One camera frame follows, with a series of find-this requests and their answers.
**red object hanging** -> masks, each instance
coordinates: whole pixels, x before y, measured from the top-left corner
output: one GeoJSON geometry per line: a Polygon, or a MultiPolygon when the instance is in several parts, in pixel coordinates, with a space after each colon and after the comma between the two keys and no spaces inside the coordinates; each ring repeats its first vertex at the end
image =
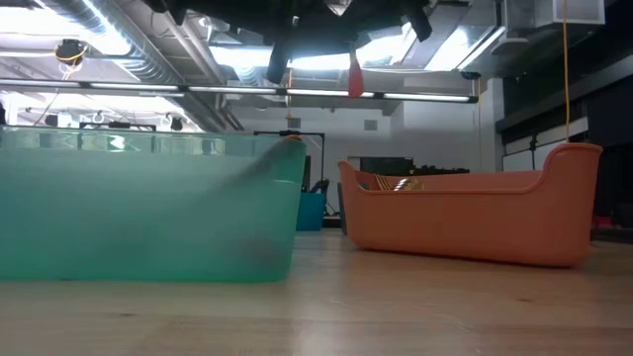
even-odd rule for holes
{"type": "Polygon", "coordinates": [[[358,98],[365,92],[365,80],[363,79],[363,70],[360,68],[356,49],[352,48],[349,52],[349,87],[347,94],[350,98],[358,98]]]}

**ceiling light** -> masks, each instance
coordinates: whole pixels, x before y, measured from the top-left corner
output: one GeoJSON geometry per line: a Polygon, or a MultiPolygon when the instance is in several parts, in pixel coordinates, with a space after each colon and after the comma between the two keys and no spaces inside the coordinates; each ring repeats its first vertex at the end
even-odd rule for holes
{"type": "Polygon", "coordinates": [[[168,98],[184,98],[185,93],[160,93],[160,92],[139,92],[140,96],[148,97],[168,97],[168,98]]]}
{"type": "Polygon", "coordinates": [[[463,70],[466,68],[473,60],[477,59],[482,53],[491,45],[495,43],[495,41],[501,37],[505,33],[505,27],[499,27],[482,45],[478,46],[470,55],[464,59],[458,66],[457,69],[463,70]]]}
{"type": "Polygon", "coordinates": [[[61,80],[31,80],[31,79],[0,79],[0,85],[34,86],[50,88],[78,88],[77,82],[67,82],[61,80]]]}
{"type": "Polygon", "coordinates": [[[385,93],[385,99],[391,100],[413,100],[413,101],[438,101],[452,103],[468,103],[471,101],[467,96],[453,95],[433,95],[433,94],[397,94],[385,93]]]}
{"type": "MultiPolygon", "coordinates": [[[[349,97],[349,93],[345,90],[315,90],[315,89],[288,89],[288,95],[299,96],[322,96],[322,97],[349,97]]],[[[361,94],[361,98],[373,98],[374,93],[365,92],[361,94]]]]}
{"type": "Polygon", "coordinates": [[[250,87],[189,87],[189,90],[193,92],[209,92],[209,93],[223,93],[223,94],[261,94],[261,95],[275,95],[277,90],[274,88],[250,88],[250,87]]]}
{"type": "Polygon", "coordinates": [[[55,53],[53,53],[50,50],[10,50],[10,49],[0,49],[0,56],[21,57],[21,58],[39,58],[39,57],[55,56],[55,53]]]}
{"type": "Polygon", "coordinates": [[[176,91],[177,85],[155,85],[155,84],[124,84],[124,83],[91,83],[95,89],[124,89],[124,90],[157,90],[176,91]]]}

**orange plastic tub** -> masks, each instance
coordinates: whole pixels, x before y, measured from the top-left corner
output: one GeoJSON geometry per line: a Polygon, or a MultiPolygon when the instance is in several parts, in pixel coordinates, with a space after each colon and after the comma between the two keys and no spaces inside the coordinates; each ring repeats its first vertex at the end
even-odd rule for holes
{"type": "Polygon", "coordinates": [[[601,152],[563,144],[543,171],[407,177],[421,190],[399,192],[380,190],[375,175],[340,162],[347,232],[369,249],[579,265],[588,255],[601,152]]]}

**yellow cable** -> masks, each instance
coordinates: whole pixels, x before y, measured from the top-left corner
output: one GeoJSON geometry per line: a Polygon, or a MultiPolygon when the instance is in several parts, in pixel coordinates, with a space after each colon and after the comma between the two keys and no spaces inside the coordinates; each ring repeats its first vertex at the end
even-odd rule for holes
{"type": "Polygon", "coordinates": [[[571,103],[570,103],[570,68],[569,68],[569,44],[567,35],[567,17],[568,7],[567,1],[563,0],[563,54],[565,60],[565,135],[567,143],[570,141],[570,118],[571,118],[571,103]]]}

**hanging cable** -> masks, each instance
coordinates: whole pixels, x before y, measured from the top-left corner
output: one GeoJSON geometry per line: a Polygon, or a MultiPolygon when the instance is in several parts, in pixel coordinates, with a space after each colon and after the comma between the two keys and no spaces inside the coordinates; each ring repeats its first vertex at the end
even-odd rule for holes
{"type": "Polygon", "coordinates": [[[484,170],[484,160],[482,158],[482,78],[477,79],[477,128],[479,131],[479,171],[484,170]]]}
{"type": "MultiPolygon", "coordinates": [[[[79,57],[76,57],[76,58],[73,59],[72,67],[66,73],[64,73],[63,77],[61,77],[62,81],[63,80],[68,80],[70,75],[76,71],[76,70],[74,70],[74,68],[75,68],[75,64],[77,63],[77,59],[78,58],[79,57]]],[[[52,97],[52,100],[50,100],[50,103],[48,103],[48,105],[46,106],[46,108],[44,109],[42,114],[40,115],[40,118],[37,121],[35,121],[33,126],[37,126],[40,123],[40,121],[46,116],[46,113],[48,113],[48,110],[50,110],[50,107],[55,102],[55,100],[57,99],[58,96],[59,96],[59,88],[55,89],[55,96],[52,97]]]]}
{"type": "Polygon", "coordinates": [[[570,141],[570,120],[571,120],[571,100],[570,100],[570,64],[569,64],[569,44],[567,34],[568,0],[563,0],[563,57],[565,61],[565,136],[567,143],[570,141]]]}

